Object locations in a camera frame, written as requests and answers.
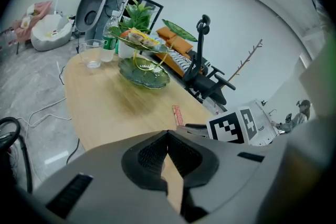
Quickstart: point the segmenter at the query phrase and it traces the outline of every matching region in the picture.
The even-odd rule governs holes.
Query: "gray tile floor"
[[[33,112],[63,99],[65,97],[64,86],[59,79],[59,74],[69,59],[76,55],[77,42],[75,39],[60,48],[47,52],[38,52],[31,45],[21,45],[18,55],[15,55],[14,46],[2,51],[0,55],[0,119],[12,116],[28,120]],[[30,124],[48,113],[69,118],[66,105],[64,100],[34,114]],[[217,111],[221,112],[218,107],[214,107],[211,100],[206,100],[204,106],[213,114]],[[27,124],[22,120],[20,123],[21,135],[25,137]],[[10,124],[1,128],[0,135],[13,130]],[[56,119],[52,116],[35,128],[29,128],[27,146],[34,166],[32,170],[34,188],[65,166],[67,154],[76,148],[77,140],[71,121]],[[22,153],[18,141],[15,144],[18,150],[13,149],[12,160],[17,163],[15,168],[17,181],[25,188],[26,178]],[[71,160],[83,152],[84,149],[80,144]],[[48,163],[50,158],[60,154],[64,156]]]

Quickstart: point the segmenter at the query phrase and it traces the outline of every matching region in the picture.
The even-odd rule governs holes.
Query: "orange pillow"
[[[172,45],[175,37],[171,38],[170,40],[167,41],[169,46]],[[185,41],[183,38],[177,36],[176,40],[174,42],[173,49],[176,50],[180,54],[186,54],[188,51],[190,51],[193,48],[192,45],[190,45],[187,41]]]
[[[190,60],[190,56],[189,54],[182,54],[185,58],[189,59]]]
[[[163,37],[164,39],[171,39],[172,37],[175,37],[176,34],[171,32],[168,27],[162,27],[158,30],[156,30],[159,36]]]

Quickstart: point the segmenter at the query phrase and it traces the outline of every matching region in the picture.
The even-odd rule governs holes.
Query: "handle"
[[[218,68],[214,67],[214,66],[211,66],[214,70],[216,70],[216,72],[219,72],[221,73],[222,75],[225,75],[224,72],[222,72],[221,70],[219,70]]]
[[[82,59],[83,62],[85,62],[85,59],[83,59],[83,57],[82,57],[82,48],[83,48],[84,45],[85,45],[85,43],[82,43],[82,44],[79,45],[79,48],[78,48],[79,57],[80,57],[80,59]]]
[[[220,81],[224,86],[228,86],[229,88],[233,89],[234,91],[236,90],[236,87],[233,86],[230,82],[227,80],[221,78],[219,75],[215,74],[215,78]]]

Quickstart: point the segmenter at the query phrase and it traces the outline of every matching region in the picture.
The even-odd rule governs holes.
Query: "white wall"
[[[253,45],[263,39],[240,76],[231,83],[237,90],[225,87],[227,106],[253,99],[268,100],[290,76],[306,50],[291,29],[265,5],[254,0],[171,0],[166,19],[197,37],[196,23],[203,14],[211,18],[210,33],[205,36],[203,55],[229,79]]]
[[[264,110],[269,113],[273,109],[278,110],[272,112],[272,120],[275,122],[285,122],[285,118],[289,113],[292,113],[292,119],[297,113],[299,108],[296,103],[299,100],[310,100],[303,85],[301,84],[299,77],[305,71],[303,63],[299,59],[294,66],[291,76],[286,80],[276,93],[268,100],[264,106]],[[310,120],[316,117],[313,105],[310,109]]]

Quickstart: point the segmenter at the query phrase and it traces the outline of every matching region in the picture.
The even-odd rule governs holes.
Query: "decorative branch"
[[[262,46],[262,42],[263,40],[261,39],[260,41],[259,41],[259,43],[258,43],[258,45],[255,47],[255,46],[253,46],[253,51],[252,52],[250,52],[250,51],[248,51],[248,53],[249,53],[249,56],[247,57],[247,59],[244,61],[244,62],[242,62],[242,61],[240,61],[240,67],[238,67],[238,70],[231,76],[231,78],[229,78],[229,82],[230,82],[230,80],[235,76],[235,75],[237,75],[237,76],[239,76],[239,74],[238,74],[238,72],[243,68],[243,66],[247,63],[247,62],[250,62],[250,58],[251,58],[251,56],[256,52],[256,50],[258,49],[258,48],[261,48]]]

